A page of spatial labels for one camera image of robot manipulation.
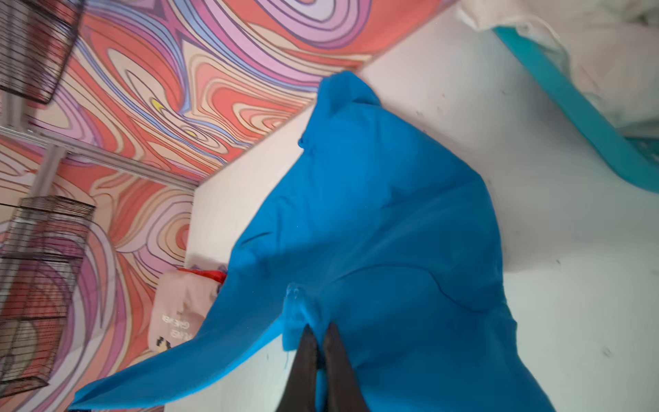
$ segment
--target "metal wire mesh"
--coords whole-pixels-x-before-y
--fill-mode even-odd
[[[53,98],[78,38],[85,0],[0,0],[0,89]]]
[[[47,385],[94,207],[24,198],[0,249],[0,397]]]

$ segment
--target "metal bar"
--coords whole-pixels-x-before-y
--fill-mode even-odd
[[[160,170],[156,167],[145,165],[133,159],[128,159],[116,153],[98,148],[89,143],[64,136],[53,131],[30,125],[28,132],[19,132],[14,129],[0,126],[0,135],[22,140],[23,142],[35,144],[47,148],[50,144],[63,147],[69,153],[77,154],[90,162],[109,167],[114,170],[130,173],[131,175],[175,187],[186,192],[194,192],[199,185],[192,179],[176,175],[172,172]]]
[[[67,156],[67,150],[62,146],[49,144],[46,149],[42,163],[39,165],[37,175],[28,192],[28,197],[46,196],[50,191],[50,185],[57,174],[59,162]]]

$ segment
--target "teal basket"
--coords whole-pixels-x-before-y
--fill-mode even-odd
[[[621,136],[537,44],[518,35],[514,28],[497,27],[494,33],[613,171],[632,185],[659,193],[659,140]]]

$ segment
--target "white cloth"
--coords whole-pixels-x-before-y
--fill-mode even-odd
[[[615,128],[659,138],[659,0],[462,0],[458,14],[516,28]]]

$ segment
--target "psychedelic wallpaper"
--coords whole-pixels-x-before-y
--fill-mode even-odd
[[[0,198],[30,190],[43,149],[0,140]],[[146,336],[158,278],[183,265],[192,196],[76,160],[53,194],[96,206],[86,259],[50,385],[0,399],[3,412],[64,411],[75,391],[153,354]],[[13,209],[0,206],[0,242]]]
[[[32,121],[201,181],[450,0],[88,0]]]

